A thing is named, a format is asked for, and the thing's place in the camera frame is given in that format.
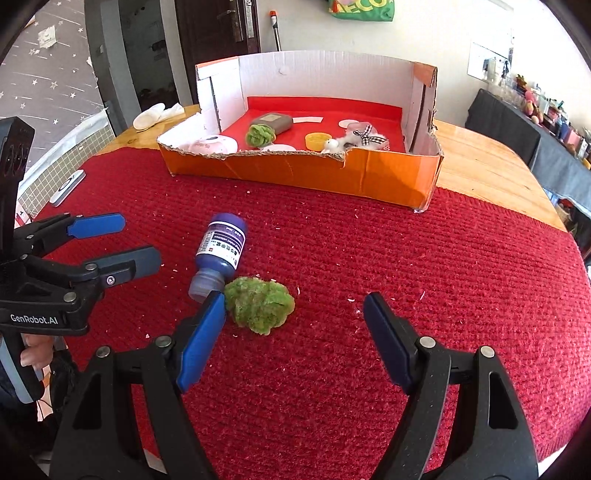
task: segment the green fuzzy ball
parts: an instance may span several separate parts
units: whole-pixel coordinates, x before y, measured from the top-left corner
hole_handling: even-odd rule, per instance
[[[287,287],[258,278],[237,278],[226,285],[224,296],[226,310],[236,324],[260,335],[269,335],[272,328],[283,325],[296,307]]]
[[[275,139],[275,131],[268,125],[251,125],[246,133],[246,143],[251,147],[266,147]]]

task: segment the person's hand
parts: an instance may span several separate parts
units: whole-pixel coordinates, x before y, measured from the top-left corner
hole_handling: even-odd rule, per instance
[[[53,337],[48,335],[23,334],[26,348],[21,352],[21,365],[32,365],[42,370],[53,360]]]

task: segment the soap bar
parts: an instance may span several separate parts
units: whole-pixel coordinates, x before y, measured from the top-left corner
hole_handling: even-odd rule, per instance
[[[265,115],[261,115],[251,122],[251,125],[267,125],[271,127],[275,131],[275,135],[289,130],[293,124],[293,118],[283,113],[265,113]]]

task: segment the gray tablecloth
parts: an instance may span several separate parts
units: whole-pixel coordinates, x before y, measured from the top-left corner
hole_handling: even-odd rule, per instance
[[[591,171],[520,110],[481,89],[468,110],[466,128],[505,144],[543,188],[569,199],[591,218]]]

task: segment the star pattern wallpaper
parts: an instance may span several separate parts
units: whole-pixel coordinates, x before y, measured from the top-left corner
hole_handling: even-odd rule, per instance
[[[30,168],[103,108],[90,62],[84,0],[51,0],[0,66],[0,118],[18,116],[35,129]]]

